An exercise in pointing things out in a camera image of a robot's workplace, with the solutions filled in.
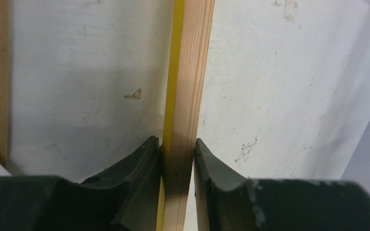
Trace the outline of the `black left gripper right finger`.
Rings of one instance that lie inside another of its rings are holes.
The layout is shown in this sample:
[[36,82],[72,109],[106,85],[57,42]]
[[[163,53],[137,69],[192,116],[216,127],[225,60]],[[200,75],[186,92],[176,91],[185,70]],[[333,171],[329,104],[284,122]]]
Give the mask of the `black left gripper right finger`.
[[370,195],[355,182],[249,179],[201,139],[194,177],[200,231],[370,231]]

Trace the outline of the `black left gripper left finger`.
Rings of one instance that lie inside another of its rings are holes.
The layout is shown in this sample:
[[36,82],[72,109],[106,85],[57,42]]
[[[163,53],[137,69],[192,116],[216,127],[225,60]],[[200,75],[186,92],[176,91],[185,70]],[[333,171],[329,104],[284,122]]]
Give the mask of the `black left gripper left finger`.
[[0,177],[0,231],[154,231],[161,172],[159,139],[151,136],[81,183]]

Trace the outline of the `yellow wooden picture frame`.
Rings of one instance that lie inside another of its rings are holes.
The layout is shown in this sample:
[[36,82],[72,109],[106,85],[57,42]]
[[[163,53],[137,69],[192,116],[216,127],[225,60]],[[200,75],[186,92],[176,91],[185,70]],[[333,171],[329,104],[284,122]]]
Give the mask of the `yellow wooden picture frame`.
[[181,231],[185,225],[214,5],[212,0],[173,3],[158,231]]

